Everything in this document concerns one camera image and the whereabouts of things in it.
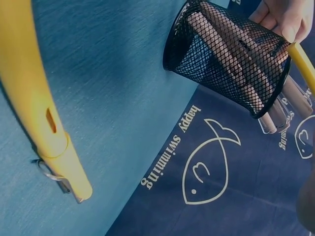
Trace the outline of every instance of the mesh holder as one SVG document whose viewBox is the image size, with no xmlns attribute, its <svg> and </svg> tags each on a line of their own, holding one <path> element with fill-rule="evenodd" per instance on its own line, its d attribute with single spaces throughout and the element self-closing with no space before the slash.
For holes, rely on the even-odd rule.
<svg viewBox="0 0 315 236">
<path fill-rule="evenodd" d="M 260 118 L 290 70 L 290 45 L 244 16 L 206 0 L 189 0 L 166 41 L 163 67 L 197 82 Z"/>
</svg>

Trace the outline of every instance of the hand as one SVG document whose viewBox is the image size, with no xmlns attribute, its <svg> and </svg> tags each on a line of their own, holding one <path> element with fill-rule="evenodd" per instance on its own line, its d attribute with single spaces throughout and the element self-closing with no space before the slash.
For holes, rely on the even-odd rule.
<svg viewBox="0 0 315 236">
<path fill-rule="evenodd" d="M 314 0 L 262 0 L 250 20 L 292 43 L 309 35 L 313 16 Z"/>
</svg>

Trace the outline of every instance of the fish outline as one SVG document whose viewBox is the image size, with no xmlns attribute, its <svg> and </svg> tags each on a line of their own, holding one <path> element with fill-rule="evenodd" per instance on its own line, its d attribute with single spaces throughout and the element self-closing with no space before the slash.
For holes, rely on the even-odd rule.
<svg viewBox="0 0 315 236">
<path fill-rule="evenodd" d="M 307 140 L 309 139 L 308 138 L 308 132 L 306 129 L 303 129 L 301 132 L 298 133 L 299 129 L 301 128 L 301 126 L 308 120 L 310 120 L 311 118 L 314 118 L 315 115 L 311 115 L 309 117 L 307 117 L 306 119 L 302 120 L 299 125 L 296 127 L 296 130 L 295 130 L 295 133 L 294 133 L 294 141 L 295 141 L 295 145 L 297 147 L 297 150 L 299 151 L 299 154 L 300 154 L 300 157 L 303 159 L 303 160 L 307 160 L 307 159 L 310 159 L 312 156 L 313 156 L 313 153 L 311 155 L 308 155 L 308 156 L 303 156 L 302 152 L 301 152 L 301 149 L 298 145 L 298 138 L 299 138 L 299 141 L 301 141 L 303 144 L 305 144 L 301 139 L 300 139 L 300 134 L 302 132 L 306 132 L 306 136 L 307 136 Z"/>
<path fill-rule="evenodd" d="M 206 204 L 206 203 L 210 203 L 210 202 L 213 202 L 215 201 L 216 199 L 218 199 L 219 197 L 222 196 L 222 194 L 226 191 L 226 188 L 227 188 L 227 185 L 228 185 L 228 163 L 227 163 L 227 157 L 226 157 L 226 152 L 225 152 L 225 148 L 223 146 L 223 143 L 222 141 L 230 141 L 230 142 L 233 142 L 233 143 L 236 143 L 238 144 L 239 146 L 241 146 L 241 140 L 240 138 L 238 137 L 238 135 L 235 133 L 235 131 L 233 131 L 232 129 L 230 128 L 227 128 L 227 127 L 223 127 L 218 121 L 214 120 L 214 119 L 210 119 L 210 118 L 207 118 L 207 119 L 204 119 L 204 121 L 207 123 L 207 125 L 212 129 L 212 131 L 214 132 L 215 134 L 215 138 L 211 138 L 209 140 L 206 140 L 204 141 L 202 144 L 200 144 L 197 148 L 195 148 L 195 150 L 190 154 L 187 162 L 186 162 L 186 165 L 185 165 L 185 168 L 184 168 L 184 171 L 183 171 L 183 177 L 182 177 L 182 193 L 183 193 L 183 197 L 184 197 L 184 201 L 185 201 L 185 204 L 186 205 L 201 205 L 201 204 Z M 231 132 L 236 140 L 234 139 L 231 139 L 231 138 L 222 138 L 222 137 L 219 137 L 218 133 L 216 132 L 216 130 L 214 129 L 214 127 L 211 125 L 211 122 L 217 124 L 222 130 L 225 130 L 225 131 L 229 131 Z M 194 155 L 199 151 L 201 150 L 205 145 L 213 142 L 213 141 L 218 141 L 220 146 L 221 146 L 221 149 L 223 151 L 223 156 L 224 156 L 224 164 L 225 164 L 225 173 L 226 173 L 226 176 L 225 176 L 225 183 L 224 183 L 224 187 L 222 188 L 221 192 L 218 193 L 216 196 L 210 198 L 210 199 L 207 199 L 207 200 L 203 200 L 203 201 L 197 201 L 197 202 L 190 202 L 187 200 L 187 196 L 186 196 L 186 191 L 185 191 L 185 180 L 186 180 L 186 174 L 187 174 L 187 170 L 188 170 L 188 166 L 190 164 L 190 161 L 192 160 L 192 158 L 194 157 Z M 208 175 L 210 175 L 210 172 L 208 170 L 208 168 L 205 168 Z"/>
</svg>

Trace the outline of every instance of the fish drawing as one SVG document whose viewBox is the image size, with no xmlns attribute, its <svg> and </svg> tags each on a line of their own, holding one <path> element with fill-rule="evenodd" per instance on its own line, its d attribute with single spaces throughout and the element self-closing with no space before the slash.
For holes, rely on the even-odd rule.
<svg viewBox="0 0 315 236">
<path fill-rule="evenodd" d="M 295 130 L 295 144 L 302 159 L 309 159 L 313 156 L 314 123 L 315 115 L 311 115 L 303 120 Z"/>
<path fill-rule="evenodd" d="M 200 144 L 186 162 L 182 191 L 187 205 L 213 202 L 225 192 L 228 184 L 228 163 L 224 145 L 241 145 L 240 138 L 233 130 L 223 127 L 214 119 L 204 121 L 210 127 L 213 138 Z"/>
</svg>

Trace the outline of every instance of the teal surface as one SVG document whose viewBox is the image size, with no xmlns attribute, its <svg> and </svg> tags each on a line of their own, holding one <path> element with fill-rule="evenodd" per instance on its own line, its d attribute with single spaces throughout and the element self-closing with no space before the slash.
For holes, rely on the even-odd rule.
<svg viewBox="0 0 315 236">
<path fill-rule="evenodd" d="M 1 92 L 1 236 L 105 235 L 196 88 L 162 68 L 183 2 L 33 2 L 52 94 L 94 194 L 78 205 L 37 170 L 31 163 L 37 156 Z"/>
</svg>

